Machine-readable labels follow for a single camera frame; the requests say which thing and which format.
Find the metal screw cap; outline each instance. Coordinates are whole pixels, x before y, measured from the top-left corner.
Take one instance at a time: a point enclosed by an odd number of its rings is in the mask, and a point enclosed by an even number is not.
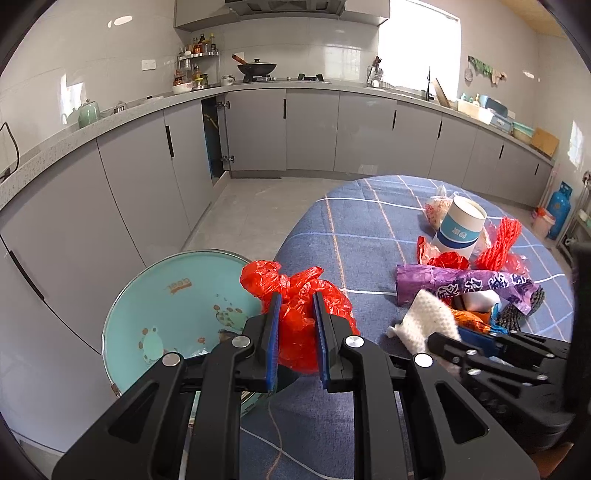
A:
[[[365,342],[360,336],[351,335],[345,339],[345,343],[349,345],[351,348],[359,348],[360,346],[363,346]]]
[[[250,338],[244,335],[238,335],[232,339],[232,345],[237,348],[244,348],[251,344]]]
[[[175,365],[178,365],[180,361],[181,358],[177,353],[167,353],[162,357],[162,363],[167,367],[174,367]]]
[[[433,365],[433,357],[426,353],[419,353],[418,355],[415,355],[414,362],[420,367],[428,368]]]

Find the bowl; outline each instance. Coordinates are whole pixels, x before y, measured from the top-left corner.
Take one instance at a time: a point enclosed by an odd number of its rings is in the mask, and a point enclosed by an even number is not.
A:
[[[119,294],[103,330],[102,352],[113,390],[125,392],[167,352],[189,358],[239,335],[261,302],[240,284],[244,257],[182,252],[140,273]],[[242,412],[260,398],[243,393]],[[199,400],[196,395],[194,414]]]
[[[179,95],[181,93],[189,93],[195,87],[194,82],[181,83],[173,86],[173,94]]]

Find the gas stove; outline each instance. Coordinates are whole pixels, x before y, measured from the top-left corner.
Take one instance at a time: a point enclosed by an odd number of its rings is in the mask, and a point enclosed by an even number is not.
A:
[[[324,76],[319,73],[316,76],[310,77],[306,76],[303,73],[300,73],[297,78],[293,77],[272,77],[270,75],[266,75],[264,77],[249,77],[245,76],[242,79],[242,83],[258,83],[258,82],[323,82],[323,83],[330,83],[324,79]]]

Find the green teapot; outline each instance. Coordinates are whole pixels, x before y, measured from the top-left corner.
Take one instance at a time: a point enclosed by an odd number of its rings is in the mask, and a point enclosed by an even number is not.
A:
[[[84,103],[78,111],[80,112],[80,115],[78,116],[78,126],[80,128],[93,124],[100,119],[99,104],[91,102],[88,98],[86,99],[86,103]]]

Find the table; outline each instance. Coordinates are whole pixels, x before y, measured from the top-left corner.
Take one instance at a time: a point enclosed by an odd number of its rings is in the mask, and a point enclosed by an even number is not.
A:
[[[430,239],[435,234],[423,206],[441,184],[448,193],[478,202],[487,222],[498,225],[506,216],[491,202],[439,181],[404,176],[358,180],[332,190],[301,218],[277,254],[282,272],[293,275],[321,266],[322,278],[350,298],[362,336],[389,353],[409,356],[397,338],[385,334],[408,310],[396,305],[393,273],[397,264],[416,263],[419,235]],[[531,278],[546,294],[522,330],[570,341],[573,294],[568,278],[526,227],[512,251],[528,258]],[[324,392],[317,377],[302,376],[261,403],[242,419],[241,429],[242,479],[353,478],[352,395]]]

